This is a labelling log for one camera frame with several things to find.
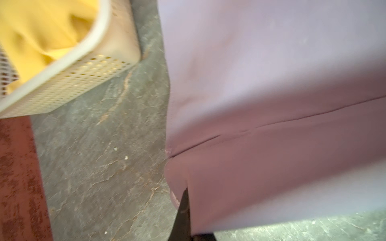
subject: stone tile floor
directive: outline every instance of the stone tile floor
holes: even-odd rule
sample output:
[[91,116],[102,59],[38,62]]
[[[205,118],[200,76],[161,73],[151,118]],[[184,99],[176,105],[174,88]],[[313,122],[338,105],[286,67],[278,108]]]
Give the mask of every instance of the stone tile floor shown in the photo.
[[[167,240],[176,210],[163,179],[169,79],[156,0],[132,0],[137,66],[32,116],[56,241]],[[220,241],[383,241],[386,211],[216,234]]]

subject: yellow cloth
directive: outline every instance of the yellow cloth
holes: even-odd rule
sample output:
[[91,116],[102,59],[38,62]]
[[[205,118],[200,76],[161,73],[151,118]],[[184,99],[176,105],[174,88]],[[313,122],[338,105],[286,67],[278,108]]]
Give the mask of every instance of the yellow cloth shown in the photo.
[[88,33],[98,0],[0,0],[0,44],[19,73],[10,93]]

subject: basket rim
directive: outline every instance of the basket rim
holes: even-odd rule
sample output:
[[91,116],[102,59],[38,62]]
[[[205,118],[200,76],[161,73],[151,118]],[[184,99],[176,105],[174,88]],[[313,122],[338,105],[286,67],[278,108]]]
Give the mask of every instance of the basket rim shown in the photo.
[[94,50],[102,41],[105,33],[108,30],[111,20],[111,0],[98,0],[99,12],[97,17],[84,39],[75,46],[71,51],[65,54],[62,58],[52,62],[37,75],[29,79],[22,86],[14,90],[9,95],[0,99],[0,114],[8,107],[28,95],[39,86],[44,84],[50,78],[54,77],[59,72],[67,69],[75,61],[87,55]]

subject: white laundry basket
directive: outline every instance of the white laundry basket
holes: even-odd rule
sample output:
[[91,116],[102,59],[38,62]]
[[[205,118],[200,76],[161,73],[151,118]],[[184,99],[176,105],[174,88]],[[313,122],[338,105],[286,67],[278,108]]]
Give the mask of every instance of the white laundry basket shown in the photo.
[[17,73],[5,55],[0,58],[0,118],[50,112],[140,61],[130,1],[99,0],[99,13],[88,35],[9,95],[5,85]]

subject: reddish brown surface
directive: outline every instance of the reddish brown surface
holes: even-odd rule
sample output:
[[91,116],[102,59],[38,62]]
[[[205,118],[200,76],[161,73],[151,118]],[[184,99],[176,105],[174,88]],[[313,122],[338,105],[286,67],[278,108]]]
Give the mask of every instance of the reddish brown surface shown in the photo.
[[52,241],[29,117],[0,120],[0,241]]

